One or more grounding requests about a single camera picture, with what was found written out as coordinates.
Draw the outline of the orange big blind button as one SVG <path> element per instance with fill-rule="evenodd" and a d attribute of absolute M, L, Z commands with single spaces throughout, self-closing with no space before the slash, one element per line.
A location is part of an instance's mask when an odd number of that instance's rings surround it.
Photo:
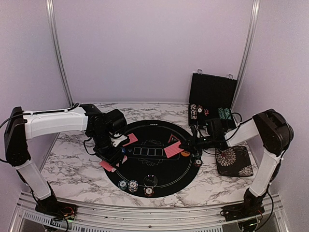
<path fill-rule="evenodd" d="M 191 155 L 191 153 L 188 152 L 188 151 L 182 151 L 182 152 L 181 152 L 181 155 L 184 156 L 184 157 L 188 157 L 188 156 Z"/>

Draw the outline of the red playing card deck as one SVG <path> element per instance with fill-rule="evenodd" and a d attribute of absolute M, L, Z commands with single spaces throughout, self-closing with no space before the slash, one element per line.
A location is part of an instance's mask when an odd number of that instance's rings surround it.
<path fill-rule="evenodd" d="M 126 162 L 126 160 L 127 160 L 127 156 L 124 155 L 123 160 L 122 160 L 121 162 L 117 163 L 117 164 L 116 164 L 116 167 L 111 166 L 108 162 L 106 162 L 106 161 L 104 161 L 104 160 L 102 160 L 99 164 L 100 164 L 100 166 L 103 167 L 106 171 L 112 172 L 112 173 L 113 173 L 114 171 L 116 171 L 116 169 L 117 169 L 121 164 L 123 164 L 124 162 Z"/>

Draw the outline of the dealt red card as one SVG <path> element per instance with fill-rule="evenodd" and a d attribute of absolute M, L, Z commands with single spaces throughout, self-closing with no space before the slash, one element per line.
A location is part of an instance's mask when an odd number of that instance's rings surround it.
<path fill-rule="evenodd" d="M 130 145 L 130 144 L 138 141 L 137 137 L 133 133 L 129 134 L 128 138 L 129 138 L 129 142 L 124 144 L 123 146 L 127 146 L 127 145 Z"/>
<path fill-rule="evenodd" d="M 181 145 L 181 142 L 178 141 L 164 148 L 164 152 L 168 159 L 184 151 L 183 148 L 179 147 L 180 145 Z"/>

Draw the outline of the green chip stack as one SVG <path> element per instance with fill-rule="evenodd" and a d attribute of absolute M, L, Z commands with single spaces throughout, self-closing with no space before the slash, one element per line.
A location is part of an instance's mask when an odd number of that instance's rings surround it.
<path fill-rule="evenodd" d="M 121 189 L 121 190 L 126 190 L 127 186 L 128 186 L 128 182 L 125 181 L 125 180 L 120 180 L 120 181 L 118 182 L 118 187 L 119 187 L 119 189 Z"/>

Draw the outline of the clear round dealer button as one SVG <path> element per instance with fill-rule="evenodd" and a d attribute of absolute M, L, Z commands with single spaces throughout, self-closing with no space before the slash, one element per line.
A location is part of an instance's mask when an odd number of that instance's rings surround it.
<path fill-rule="evenodd" d="M 155 175 L 147 175 L 144 177 L 143 183 L 146 187 L 156 187 L 158 179 Z"/>

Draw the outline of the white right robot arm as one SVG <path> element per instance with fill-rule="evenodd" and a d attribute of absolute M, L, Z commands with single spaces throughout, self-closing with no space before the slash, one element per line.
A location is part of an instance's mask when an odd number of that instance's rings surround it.
<path fill-rule="evenodd" d="M 246 142 L 256 136 L 263 143 L 263 156 L 258 172 L 250 187 L 246 190 L 239 206 L 239 212 L 250 216 L 262 204 L 269 185 L 278 174 L 281 160 L 294 138 L 294 131 L 286 119 L 274 109 L 268 109 L 253 115 L 229 132 L 225 132 L 219 118 L 206 123 L 208 135 L 202 136 L 197 126 L 190 127 L 192 136 L 179 145 L 192 154 L 203 149 L 226 149 Z"/>

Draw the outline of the green chips in case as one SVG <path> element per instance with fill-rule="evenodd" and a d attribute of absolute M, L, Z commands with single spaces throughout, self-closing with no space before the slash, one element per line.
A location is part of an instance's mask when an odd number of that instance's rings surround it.
<path fill-rule="evenodd" d="M 231 120 L 232 119 L 231 110 L 228 108 L 222 108 L 222 107 L 218 108 L 218 114 L 221 120 Z"/>

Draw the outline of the black floral rectangular tray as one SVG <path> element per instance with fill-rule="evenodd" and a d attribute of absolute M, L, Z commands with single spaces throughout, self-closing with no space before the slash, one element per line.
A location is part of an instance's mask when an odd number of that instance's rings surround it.
<path fill-rule="evenodd" d="M 253 176 L 253 166 L 245 146 L 233 146 L 226 150 L 215 149 L 218 174 L 227 177 Z"/>

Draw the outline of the round black poker mat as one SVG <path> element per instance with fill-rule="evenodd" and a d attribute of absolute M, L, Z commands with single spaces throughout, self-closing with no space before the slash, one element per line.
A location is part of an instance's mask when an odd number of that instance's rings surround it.
<path fill-rule="evenodd" d="M 105 172 L 116 187 L 120 180 L 128 183 L 136 180 L 139 184 L 137 192 L 128 191 L 128 187 L 123 191 L 146 198 L 144 177 L 155 175 L 158 184 L 153 187 L 154 194 L 150 198 L 159 198 L 181 191 L 194 180 L 200 168 L 194 165 L 194 161 L 198 158 L 193 155 L 184 157 L 178 153 L 168 159 L 164 152 L 165 147 L 173 144 L 168 143 L 171 134 L 174 134 L 180 142 L 190 138 L 191 135 L 184 128 L 161 120 L 142 120 L 128 124 L 125 134 L 131 133 L 138 141 L 125 147 L 126 162 L 113 173 Z"/>

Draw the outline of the black poker chip case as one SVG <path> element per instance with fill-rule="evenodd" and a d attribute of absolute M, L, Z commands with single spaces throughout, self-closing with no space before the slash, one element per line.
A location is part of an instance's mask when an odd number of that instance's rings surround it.
<path fill-rule="evenodd" d="M 189 94 L 189 106 L 191 104 L 201 105 L 209 110 L 209 115 L 203 120 L 191 120 L 189 118 L 188 106 L 188 124 L 197 125 L 200 129 L 206 126 L 206 120 L 219 118 L 218 108 L 228 108 L 231 110 L 234 98 L 237 80 L 227 77 L 193 73 Z M 234 119 L 221 120 L 225 131 L 234 129 L 236 124 Z"/>

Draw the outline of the aluminium front rail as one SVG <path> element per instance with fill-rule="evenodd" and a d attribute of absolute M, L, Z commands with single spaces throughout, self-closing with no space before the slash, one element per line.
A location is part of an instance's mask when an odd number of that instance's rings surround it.
<path fill-rule="evenodd" d="M 149 208 L 83 203 L 76 205 L 72 220 L 56 221 L 35 210 L 30 193 L 21 193 L 9 227 L 11 232 L 287 232 L 282 203 L 278 195 L 266 197 L 263 214 L 227 221 L 221 205 L 178 208 Z"/>

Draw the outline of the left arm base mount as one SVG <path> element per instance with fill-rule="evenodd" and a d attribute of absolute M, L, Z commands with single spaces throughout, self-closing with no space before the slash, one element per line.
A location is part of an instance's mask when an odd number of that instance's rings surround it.
<path fill-rule="evenodd" d="M 55 195 L 51 195 L 46 199 L 36 199 L 35 210 L 37 212 L 47 214 L 58 219 L 74 219 L 76 216 L 77 205 L 58 201 Z"/>

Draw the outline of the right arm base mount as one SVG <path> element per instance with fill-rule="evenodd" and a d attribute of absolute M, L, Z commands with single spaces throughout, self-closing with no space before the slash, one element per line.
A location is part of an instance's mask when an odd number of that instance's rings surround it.
<path fill-rule="evenodd" d="M 253 217 L 265 212 L 261 201 L 245 199 L 243 203 L 226 205 L 221 209 L 220 215 L 226 221 L 233 221 Z"/>

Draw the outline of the aluminium frame post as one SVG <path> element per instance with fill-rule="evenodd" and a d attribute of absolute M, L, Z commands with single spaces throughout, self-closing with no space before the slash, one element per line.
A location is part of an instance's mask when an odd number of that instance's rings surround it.
<path fill-rule="evenodd" d="M 254 37 L 255 37 L 255 33 L 256 33 L 259 9 L 260 9 L 260 0 L 253 0 L 250 20 L 249 20 L 249 27 L 248 27 L 247 37 L 246 37 L 246 41 L 245 41 L 245 47 L 244 47 L 244 51 L 243 51 L 238 75 L 237 75 L 237 87 L 236 87 L 236 92 L 235 92 L 235 95 L 234 95 L 232 107 L 234 107 L 236 105 L 236 101 L 239 97 L 241 85 L 244 81 L 247 63 L 248 63 L 250 52 L 252 50 L 253 43 L 254 43 Z"/>
<path fill-rule="evenodd" d="M 67 102 L 70 106 L 72 106 L 74 104 L 74 101 L 73 101 L 73 97 L 70 91 L 69 82 L 67 79 L 64 62 L 63 62 L 63 58 L 61 54 L 61 48 L 60 48 L 57 26 L 56 26 L 54 1 L 47 0 L 46 7 L 47 7 L 47 16 L 48 16 L 48 21 L 49 21 L 51 38 L 52 38 L 53 48 L 54 48 L 55 57 L 56 57 L 56 63 L 57 63 L 59 74 L 60 74 L 60 79 L 61 79 L 61 82 L 64 88 L 64 93 L 65 93 Z"/>

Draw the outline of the right aluminium frame post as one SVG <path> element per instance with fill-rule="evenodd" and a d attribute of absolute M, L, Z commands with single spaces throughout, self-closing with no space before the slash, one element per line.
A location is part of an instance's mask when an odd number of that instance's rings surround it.
<path fill-rule="evenodd" d="M 234 107 L 236 105 L 236 101 L 239 97 L 241 85 L 244 81 L 247 63 L 248 63 L 250 52 L 252 50 L 253 43 L 254 43 L 254 37 L 255 37 L 255 33 L 256 33 L 259 9 L 260 9 L 260 0 L 253 0 L 250 20 L 249 20 L 249 27 L 248 27 L 247 37 L 246 37 L 246 41 L 245 41 L 245 47 L 244 47 L 244 51 L 243 51 L 238 75 L 237 75 L 237 87 L 236 87 L 236 92 L 235 92 L 235 95 L 234 95 L 232 107 Z"/>

